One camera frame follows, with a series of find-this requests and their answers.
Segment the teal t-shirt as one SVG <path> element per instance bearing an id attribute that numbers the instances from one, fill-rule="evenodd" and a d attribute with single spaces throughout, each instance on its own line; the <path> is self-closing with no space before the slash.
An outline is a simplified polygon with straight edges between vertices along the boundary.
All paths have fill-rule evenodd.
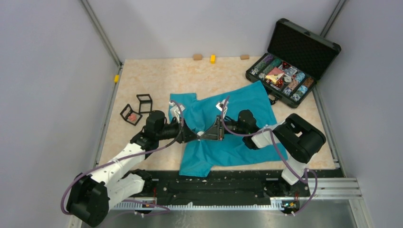
<path id="1" fill-rule="evenodd" d="M 195 93 L 171 94 L 170 99 L 184 105 L 185 122 L 194 132 L 206 131 L 220 114 L 216 108 L 219 101 L 229 98 L 227 116 L 236 120 L 242 110 L 250 110 L 258 128 L 275 125 L 268 94 L 261 82 L 255 82 L 231 92 L 197 99 Z M 226 134 L 222 141 L 195 140 L 185 146 L 179 174 L 182 176 L 206 177 L 213 166 L 239 166 L 262 162 L 279 161 L 273 145 L 251 150 L 242 137 Z"/>

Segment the black box with pink brooch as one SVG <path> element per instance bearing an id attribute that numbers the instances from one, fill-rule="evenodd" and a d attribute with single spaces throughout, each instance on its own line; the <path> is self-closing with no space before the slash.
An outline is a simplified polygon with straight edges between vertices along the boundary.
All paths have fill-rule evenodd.
<path id="1" fill-rule="evenodd" d="M 123 110 L 120 112 L 120 116 L 123 118 L 123 120 L 133 126 L 137 126 L 137 124 L 140 122 L 142 119 L 143 115 L 135 112 L 130 104 L 127 104 Z"/>

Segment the black box with grey brooch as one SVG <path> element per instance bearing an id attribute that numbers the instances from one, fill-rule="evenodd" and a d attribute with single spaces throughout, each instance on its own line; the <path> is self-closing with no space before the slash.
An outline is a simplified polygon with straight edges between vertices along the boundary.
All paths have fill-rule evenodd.
<path id="1" fill-rule="evenodd" d="M 148 114 L 153 110 L 153 100 L 150 94 L 138 94 L 136 97 L 139 101 L 140 114 Z"/>

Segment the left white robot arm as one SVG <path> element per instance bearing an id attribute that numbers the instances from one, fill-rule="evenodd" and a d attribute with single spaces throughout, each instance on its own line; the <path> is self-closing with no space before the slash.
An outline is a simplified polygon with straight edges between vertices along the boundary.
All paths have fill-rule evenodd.
<path id="1" fill-rule="evenodd" d="M 60 208 L 66 215 L 74 215 L 91 227 L 100 225 L 109 211 L 128 197 L 152 192 L 152 183 L 145 171 L 131 168 L 146 156 L 164 150 L 175 142 L 183 143 L 185 106 L 170 101 L 171 123 L 167 124 L 164 113 L 150 113 L 153 121 L 144 126 L 129 143 L 107 163 L 77 175 L 63 193 Z"/>

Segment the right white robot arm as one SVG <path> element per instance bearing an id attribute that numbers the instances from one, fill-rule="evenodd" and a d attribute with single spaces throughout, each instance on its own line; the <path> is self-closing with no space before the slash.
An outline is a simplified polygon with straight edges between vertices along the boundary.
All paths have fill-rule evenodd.
<path id="1" fill-rule="evenodd" d="M 290 114 L 283 122 L 262 128 L 258 128 L 249 109 L 240 111 L 237 120 L 229 119 L 227 103 L 228 100 L 217 103 L 221 113 L 207 131 L 198 133 L 198 139 L 221 141 L 226 134 L 232 134 L 242 137 L 251 150 L 273 146 L 286 166 L 278 183 L 279 191 L 291 196 L 298 189 L 297 182 L 306 184 L 310 172 L 307 164 L 325 144 L 324 134 L 298 114 Z"/>

